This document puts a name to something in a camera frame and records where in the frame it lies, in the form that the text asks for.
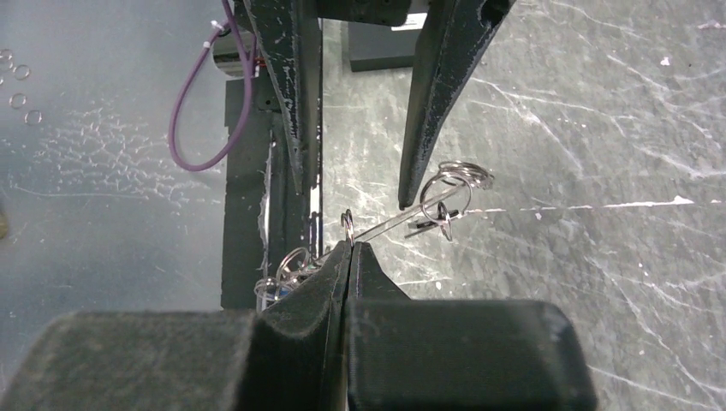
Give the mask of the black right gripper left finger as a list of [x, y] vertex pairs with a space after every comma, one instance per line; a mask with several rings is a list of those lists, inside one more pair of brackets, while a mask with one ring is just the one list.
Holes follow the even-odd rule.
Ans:
[[352, 248], [262, 312], [71, 313], [33, 345], [4, 410], [343, 410]]

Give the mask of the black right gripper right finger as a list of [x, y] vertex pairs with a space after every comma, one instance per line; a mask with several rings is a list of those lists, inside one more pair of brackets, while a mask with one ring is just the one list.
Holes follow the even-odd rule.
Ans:
[[353, 410], [594, 410], [569, 318], [546, 301], [415, 300], [355, 245], [346, 301]]

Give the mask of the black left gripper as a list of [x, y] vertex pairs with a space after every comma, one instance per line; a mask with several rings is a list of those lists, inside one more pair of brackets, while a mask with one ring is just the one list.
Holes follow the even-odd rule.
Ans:
[[295, 192], [306, 191], [317, 145], [322, 33], [334, 21], [402, 26], [427, 11], [414, 50], [403, 135], [400, 210], [415, 200], [441, 129], [515, 0], [251, 0], [244, 2], [283, 116]]

